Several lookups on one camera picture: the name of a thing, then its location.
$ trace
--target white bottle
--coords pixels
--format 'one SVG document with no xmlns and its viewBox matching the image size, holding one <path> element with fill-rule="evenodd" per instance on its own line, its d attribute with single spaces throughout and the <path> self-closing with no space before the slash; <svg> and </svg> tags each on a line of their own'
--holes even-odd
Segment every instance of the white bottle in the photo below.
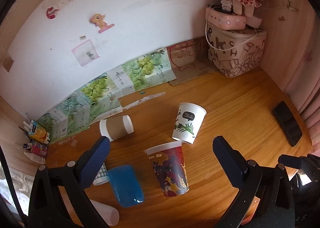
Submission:
<svg viewBox="0 0 320 228">
<path fill-rule="evenodd" d="M 30 153 L 30 152 L 27 152 L 25 151 L 24 154 L 32 161 L 34 162 L 37 162 L 39 164 L 45 164 L 45 158 L 37 155 L 37 154 L 34 154 L 34 153 Z"/>
</svg>

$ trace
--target white cord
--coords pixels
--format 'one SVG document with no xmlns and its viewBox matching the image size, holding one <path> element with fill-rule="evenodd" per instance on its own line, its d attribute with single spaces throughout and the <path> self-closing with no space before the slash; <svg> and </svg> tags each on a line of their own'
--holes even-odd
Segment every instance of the white cord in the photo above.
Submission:
<svg viewBox="0 0 320 228">
<path fill-rule="evenodd" d="M 209 40 L 208 40 L 207 29 L 208 29 L 208 21 L 207 21 L 206 24 L 205 24 L 205 38 L 206 38 L 206 40 L 207 40 L 207 42 L 208 42 L 208 44 L 209 44 L 210 47 L 212 47 L 212 48 L 215 49 L 215 50 L 219 50 L 219 51 L 229 51 L 229 50 L 232 50 L 232 49 L 234 49 L 234 48 L 240 47 L 241 45 L 249 42 L 250 40 L 253 40 L 253 39 L 257 36 L 257 34 L 258 34 L 257 31 L 256 31 L 256 29 L 254 29 L 254 31 L 256 32 L 256 34 L 255 34 L 253 37 L 249 38 L 248 40 L 242 42 L 241 44 L 239 44 L 239 45 L 237 45 L 237 46 L 233 46 L 232 48 L 228 48 L 228 49 L 218 49 L 218 48 L 215 48 L 214 46 L 212 46 L 212 45 L 210 44 L 210 42 L 209 42 Z"/>
</svg>

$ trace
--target curtain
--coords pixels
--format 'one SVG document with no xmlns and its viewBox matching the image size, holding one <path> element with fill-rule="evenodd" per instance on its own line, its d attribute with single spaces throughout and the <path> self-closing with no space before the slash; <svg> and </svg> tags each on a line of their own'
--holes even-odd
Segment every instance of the curtain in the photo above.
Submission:
<svg viewBox="0 0 320 228">
<path fill-rule="evenodd" d="M 297 64 L 286 92 L 305 121 L 312 153 L 320 156 L 320 19 L 316 17 L 308 48 Z"/>
</svg>

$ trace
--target paper cup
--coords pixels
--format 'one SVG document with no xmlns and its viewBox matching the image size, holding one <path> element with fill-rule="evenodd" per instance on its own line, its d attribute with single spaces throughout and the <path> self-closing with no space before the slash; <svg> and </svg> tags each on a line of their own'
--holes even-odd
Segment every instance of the paper cup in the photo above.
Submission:
<svg viewBox="0 0 320 228">
<path fill-rule="evenodd" d="M 199 105 L 181 103 L 172 138 L 193 144 L 206 114 Z"/>
<path fill-rule="evenodd" d="M 118 224 L 120 216 L 117 209 L 112 206 L 107 206 L 102 203 L 90 200 L 94 208 L 103 218 L 103 220 L 110 226 L 115 226 Z"/>
<path fill-rule="evenodd" d="M 110 142 L 133 133 L 133 124 L 128 115 L 111 117 L 100 121 L 100 133 Z"/>
<path fill-rule="evenodd" d="M 110 181 L 108 177 L 108 170 L 106 165 L 103 163 L 102 167 L 100 168 L 95 180 L 93 181 L 93 185 L 103 185 Z"/>
<path fill-rule="evenodd" d="M 145 150 L 161 190 L 167 197 L 189 191 L 181 145 L 182 141 L 174 141 Z"/>
</svg>

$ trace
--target sticker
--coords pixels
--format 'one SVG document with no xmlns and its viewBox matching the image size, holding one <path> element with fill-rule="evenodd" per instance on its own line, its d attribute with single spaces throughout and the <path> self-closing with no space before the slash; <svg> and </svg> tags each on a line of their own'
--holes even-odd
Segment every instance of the sticker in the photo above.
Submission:
<svg viewBox="0 0 320 228">
<path fill-rule="evenodd" d="M 101 34 L 102 32 L 105 32 L 108 29 L 111 29 L 114 27 L 114 24 L 108 25 L 103 20 L 106 16 L 101 14 L 95 14 L 91 17 L 90 22 L 96 24 L 96 27 L 99 27 L 100 30 L 98 30 L 98 33 Z"/>
<path fill-rule="evenodd" d="M 45 15 L 47 16 L 48 19 L 52 20 L 56 17 L 56 14 L 58 13 L 58 11 L 59 11 L 58 9 L 50 7 L 47 9 L 47 12 Z"/>
<path fill-rule="evenodd" d="M 100 57 L 91 40 L 77 46 L 72 50 L 72 52 L 81 66 L 84 66 Z"/>
<path fill-rule="evenodd" d="M 226 20 L 222 17 L 219 18 L 219 25 L 222 25 Z"/>
<path fill-rule="evenodd" d="M 188 121 L 193 121 L 195 119 L 195 115 L 192 112 L 185 111 L 182 114 L 182 118 L 187 119 Z"/>
<path fill-rule="evenodd" d="M 77 145 L 78 141 L 76 140 L 73 140 L 72 143 L 71 143 L 71 146 L 75 147 Z"/>
</svg>

